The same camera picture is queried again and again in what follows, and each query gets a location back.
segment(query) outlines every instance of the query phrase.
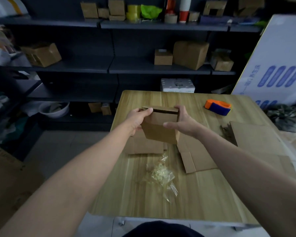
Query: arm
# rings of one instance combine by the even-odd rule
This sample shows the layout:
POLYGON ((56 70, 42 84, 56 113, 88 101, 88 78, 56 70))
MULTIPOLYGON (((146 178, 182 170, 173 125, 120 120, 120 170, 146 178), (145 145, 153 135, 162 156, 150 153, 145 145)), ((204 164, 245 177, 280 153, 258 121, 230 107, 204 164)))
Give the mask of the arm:
POLYGON ((180 109, 179 122, 164 123, 198 139, 249 211, 272 237, 296 237, 296 181, 197 123, 180 109))
POLYGON ((151 113, 152 108, 132 110, 105 138, 57 171, 0 230, 0 237, 72 236, 129 136, 151 113))

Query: large white box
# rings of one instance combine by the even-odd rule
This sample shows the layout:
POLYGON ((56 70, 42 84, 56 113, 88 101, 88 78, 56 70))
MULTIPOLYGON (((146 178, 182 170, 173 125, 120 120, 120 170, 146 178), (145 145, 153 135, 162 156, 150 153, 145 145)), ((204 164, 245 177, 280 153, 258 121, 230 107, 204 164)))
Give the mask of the large white box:
POLYGON ((296 15, 273 15, 232 94, 262 109, 296 103, 296 15))
POLYGON ((195 87, 190 79, 161 79, 161 91, 194 93, 195 87))

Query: tile floor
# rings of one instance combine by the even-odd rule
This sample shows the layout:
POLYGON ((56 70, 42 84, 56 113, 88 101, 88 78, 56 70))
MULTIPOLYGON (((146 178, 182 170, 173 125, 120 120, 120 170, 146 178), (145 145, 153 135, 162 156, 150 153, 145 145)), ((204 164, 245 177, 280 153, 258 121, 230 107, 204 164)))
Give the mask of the tile floor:
MULTIPOLYGON (((40 171, 46 178, 49 178, 69 160, 98 142, 106 134, 107 132, 44 131, 25 162, 38 163, 40 171)), ((86 213, 75 237, 121 237, 142 223, 140 221, 125 221, 125 225, 119 226, 119 219, 119 217, 95 216, 86 213)), ((205 237, 269 236, 261 227, 237 232, 231 227, 207 226, 201 223, 191 223, 188 226, 205 237)))

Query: hand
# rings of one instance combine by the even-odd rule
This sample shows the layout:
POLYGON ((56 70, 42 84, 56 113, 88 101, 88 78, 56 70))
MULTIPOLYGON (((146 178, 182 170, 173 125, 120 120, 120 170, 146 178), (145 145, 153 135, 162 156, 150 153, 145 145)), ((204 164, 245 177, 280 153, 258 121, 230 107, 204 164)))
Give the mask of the hand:
POLYGON ((130 136, 133 136, 136 129, 142 124, 144 117, 150 115, 153 112, 152 108, 148 108, 145 111, 141 111, 140 108, 131 110, 124 121, 130 128, 130 136))
POLYGON ((189 116, 184 105, 176 105, 175 108, 178 108, 180 112, 178 122, 165 122, 163 126, 168 129, 176 129, 185 135, 196 138, 197 132, 202 125, 189 116))

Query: dark pants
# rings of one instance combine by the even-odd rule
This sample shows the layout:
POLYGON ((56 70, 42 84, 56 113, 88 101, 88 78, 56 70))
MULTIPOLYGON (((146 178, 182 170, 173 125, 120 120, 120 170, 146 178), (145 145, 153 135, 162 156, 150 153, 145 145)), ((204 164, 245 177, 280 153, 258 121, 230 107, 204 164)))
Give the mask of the dark pants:
POLYGON ((142 236, 151 236, 151 237, 204 237, 200 233, 192 230, 185 225, 180 224, 168 224, 163 221, 154 221, 143 223, 132 231, 124 235, 123 237, 142 237, 142 236))

